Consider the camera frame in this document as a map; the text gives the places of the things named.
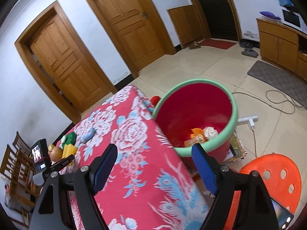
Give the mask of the yellow foam fruit net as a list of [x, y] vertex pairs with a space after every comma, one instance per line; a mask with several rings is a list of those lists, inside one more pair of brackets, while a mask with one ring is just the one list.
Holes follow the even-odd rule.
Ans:
[[78, 148], [73, 144], [66, 144], [63, 148], [62, 158], [66, 158], [70, 155], [75, 155]]

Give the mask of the light blue plastic toy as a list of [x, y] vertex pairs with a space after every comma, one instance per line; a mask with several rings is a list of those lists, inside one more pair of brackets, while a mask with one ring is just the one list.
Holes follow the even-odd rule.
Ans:
[[86, 142], [88, 142], [90, 139], [93, 138], [93, 136], [95, 135], [95, 133], [96, 133], [96, 130], [95, 130], [95, 128], [92, 127], [92, 128], [89, 130], [89, 132], [88, 132], [87, 134], [83, 135], [83, 136], [80, 138], [80, 142], [81, 142], [81, 143], [86, 143]]

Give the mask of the orange snack packet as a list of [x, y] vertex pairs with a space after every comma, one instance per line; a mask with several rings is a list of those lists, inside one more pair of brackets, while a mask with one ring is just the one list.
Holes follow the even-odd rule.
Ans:
[[185, 141], [184, 146], [190, 147], [190, 146], [193, 146], [196, 143], [204, 143], [206, 141], [207, 141], [207, 139], [205, 138], [205, 136], [198, 134], [198, 135], [195, 135], [194, 137], [192, 137], [191, 139]]

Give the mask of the orange peel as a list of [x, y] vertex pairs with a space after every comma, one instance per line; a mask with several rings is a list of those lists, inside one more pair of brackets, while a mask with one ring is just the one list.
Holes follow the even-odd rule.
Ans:
[[201, 128], [194, 128], [191, 131], [192, 131], [192, 134], [190, 135], [191, 139], [196, 138], [198, 136], [201, 136], [202, 138], [205, 137], [203, 134], [203, 130]]

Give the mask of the yellow pear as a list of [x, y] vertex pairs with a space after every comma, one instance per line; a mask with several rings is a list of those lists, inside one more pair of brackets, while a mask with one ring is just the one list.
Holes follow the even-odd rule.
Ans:
[[55, 148], [55, 146], [53, 144], [50, 144], [48, 146], [48, 151], [51, 152], [54, 148]]

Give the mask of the wooden chair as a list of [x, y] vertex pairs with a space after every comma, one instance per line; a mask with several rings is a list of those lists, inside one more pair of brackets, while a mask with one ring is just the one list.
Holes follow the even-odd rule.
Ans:
[[1, 164], [1, 175], [6, 180], [4, 204], [21, 217], [13, 222], [26, 228], [40, 193], [40, 187], [32, 180], [34, 173], [32, 158], [22, 150], [14, 151], [7, 145]]
[[16, 132], [16, 136], [12, 145], [15, 147], [17, 151], [20, 151], [24, 156], [30, 157], [31, 155], [30, 147], [28, 144], [26, 144], [26, 142], [24, 142], [18, 131]]

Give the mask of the smartphone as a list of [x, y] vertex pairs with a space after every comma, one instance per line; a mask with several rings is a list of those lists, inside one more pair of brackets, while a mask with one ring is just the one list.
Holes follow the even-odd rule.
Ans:
[[294, 219], [294, 215], [287, 208], [277, 202], [273, 197], [271, 197], [271, 201], [277, 217], [279, 229], [287, 229]]

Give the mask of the green clover-shaped container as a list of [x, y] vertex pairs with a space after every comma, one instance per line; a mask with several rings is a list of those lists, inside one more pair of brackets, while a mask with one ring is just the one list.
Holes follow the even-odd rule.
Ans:
[[72, 131], [62, 137], [61, 142], [60, 142], [60, 147], [64, 149], [65, 145], [69, 145], [69, 144], [75, 145], [76, 139], [77, 139], [77, 135], [75, 132]]

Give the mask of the orange plastic stool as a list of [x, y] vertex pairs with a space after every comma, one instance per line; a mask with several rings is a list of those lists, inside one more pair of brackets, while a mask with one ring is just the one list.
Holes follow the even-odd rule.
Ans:
[[261, 175], [270, 197], [273, 197], [293, 215], [301, 196], [301, 175], [297, 165], [287, 156], [267, 154], [234, 170], [242, 174], [257, 171]]

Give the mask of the books under bucket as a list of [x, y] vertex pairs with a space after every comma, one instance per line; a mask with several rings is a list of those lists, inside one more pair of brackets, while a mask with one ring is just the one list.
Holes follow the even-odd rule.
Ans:
[[245, 147], [236, 132], [230, 138], [230, 147], [221, 165], [230, 165], [236, 161], [244, 159], [248, 155]]

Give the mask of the left wooden door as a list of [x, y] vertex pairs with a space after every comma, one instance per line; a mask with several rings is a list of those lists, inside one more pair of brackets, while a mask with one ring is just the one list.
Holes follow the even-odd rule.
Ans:
[[117, 92], [58, 1], [26, 27], [15, 47], [35, 81], [75, 124], [97, 101]]

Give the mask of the brown shoe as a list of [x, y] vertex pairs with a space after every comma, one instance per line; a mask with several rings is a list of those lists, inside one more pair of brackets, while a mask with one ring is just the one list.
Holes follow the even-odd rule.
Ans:
[[199, 49], [199, 48], [201, 48], [201, 45], [200, 45], [198, 42], [196, 42], [196, 41], [193, 41], [193, 42], [189, 45], [189, 49], [190, 49], [190, 50]]

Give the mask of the white microwave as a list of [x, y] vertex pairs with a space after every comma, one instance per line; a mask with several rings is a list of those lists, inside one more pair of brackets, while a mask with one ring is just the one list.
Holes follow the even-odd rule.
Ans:
[[298, 14], [294, 12], [290, 12], [286, 9], [282, 9], [283, 12], [283, 23], [288, 26], [294, 26], [295, 28], [301, 28], [300, 26], [300, 18]]

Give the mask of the black entrance door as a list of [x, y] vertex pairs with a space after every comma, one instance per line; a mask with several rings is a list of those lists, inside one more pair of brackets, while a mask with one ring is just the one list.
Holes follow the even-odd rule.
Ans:
[[233, 0], [191, 0], [207, 37], [241, 40], [241, 29]]

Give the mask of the purple bag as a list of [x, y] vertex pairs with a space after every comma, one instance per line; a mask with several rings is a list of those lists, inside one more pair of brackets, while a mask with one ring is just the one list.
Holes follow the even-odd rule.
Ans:
[[269, 18], [269, 19], [272, 19], [272, 20], [278, 20], [278, 21], [281, 20], [281, 18], [279, 16], [276, 16], [276, 15], [274, 15], [273, 13], [271, 13], [269, 11], [268, 12], [267, 11], [262, 11], [262, 12], [260, 12], [260, 14], [262, 16], [264, 16], [266, 18]]

